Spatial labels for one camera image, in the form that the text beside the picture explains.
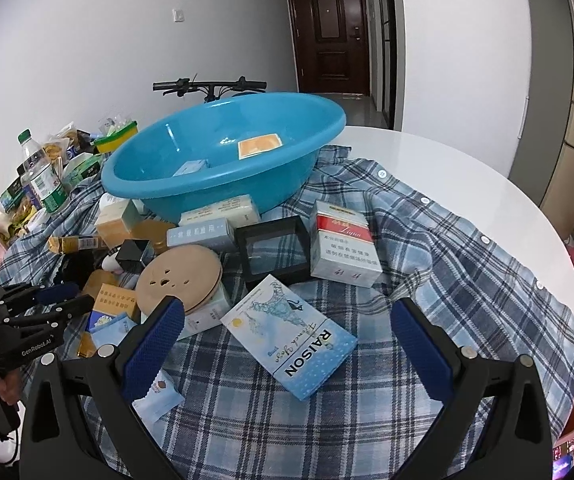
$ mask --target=plaid shirt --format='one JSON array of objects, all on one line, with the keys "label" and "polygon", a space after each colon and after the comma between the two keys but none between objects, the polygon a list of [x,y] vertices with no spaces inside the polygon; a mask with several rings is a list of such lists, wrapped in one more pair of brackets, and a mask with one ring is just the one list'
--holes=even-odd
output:
[{"label": "plaid shirt", "polygon": [[[571,311],[539,290],[529,269],[493,241],[485,244],[470,222],[435,202],[423,203],[421,194],[376,162],[348,155],[348,148],[323,148],[307,183],[263,220],[301,215],[306,224],[317,199],[366,214],[384,269],[372,288],[325,280],[291,287],[358,336],[358,347],[317,393],[300,402],[223,327],[177,342],[164,370],[186,402],[163,416],[152,434],[189,479],[388,478],[441,408],[428,398],[392,336],[388,309],[406,296],[459,346],[488,358],[533,356],[553,438],[563,429],[574,402]],[[60,257],[46,249],[47,238],[91,234],[102,193],[98,180],[74,190],[72,204],[44,232],[11,247],[0,283],[49,284]],[[272,250],[263,246],[264,252],[284,263],[294,253],[291,243],[284,238]],[[240,258],[224,254],[222,261],[223,282],[237,302],[244,294]],[[75,356],[83,328],[83,321],[70,324],[61,358]],[[25,394],[34,367],[24,371]],[[452,470],[465,465],[489,407],[480,405]],[[85,409],[109,464],[126,472],[92,400]]]}]

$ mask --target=orange and white box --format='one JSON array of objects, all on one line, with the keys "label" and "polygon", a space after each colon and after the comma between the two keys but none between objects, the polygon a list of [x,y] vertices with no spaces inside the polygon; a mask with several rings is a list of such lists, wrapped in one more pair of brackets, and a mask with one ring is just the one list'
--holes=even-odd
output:
[{"label": "orange and white box", "polygon": [[311,213],[311,275],[371,286],[382,274],[369,223],[356,211],[317,200]]}]

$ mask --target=white round table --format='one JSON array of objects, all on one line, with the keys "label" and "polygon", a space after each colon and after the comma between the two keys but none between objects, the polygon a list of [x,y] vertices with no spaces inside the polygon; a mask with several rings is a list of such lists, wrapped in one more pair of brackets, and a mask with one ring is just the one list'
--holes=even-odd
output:
[{"label": "white round table", "polygon": [[574,314],[574,266],[540,209],[479,160],[435,140],[402,132],[347,126],[333,144],[351,158],[369,158],[394,177],[473,223],[531,270]]}]

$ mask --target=hallway floor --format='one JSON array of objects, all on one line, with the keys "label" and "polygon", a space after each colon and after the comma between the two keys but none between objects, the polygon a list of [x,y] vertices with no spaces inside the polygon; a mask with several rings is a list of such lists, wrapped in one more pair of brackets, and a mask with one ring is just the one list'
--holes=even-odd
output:
[{"label": "hallway floor", "polygon": [[382,112],[376,111],[371,97],[354,94],[319,94],[338,103],[347,115],[347,126],[386,128]]}]

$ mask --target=green bottle cap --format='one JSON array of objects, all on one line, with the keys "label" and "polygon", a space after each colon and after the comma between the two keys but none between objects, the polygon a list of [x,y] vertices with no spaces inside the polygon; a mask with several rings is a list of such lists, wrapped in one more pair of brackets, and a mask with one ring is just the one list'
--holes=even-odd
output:
[{"label": "green bottle cap", "polygon": [[22,144],[27,139],[31,139],[31,138],[32,138],[32,133],[29,130],[25,130],[18,136],[18,142],[20,142]]}]

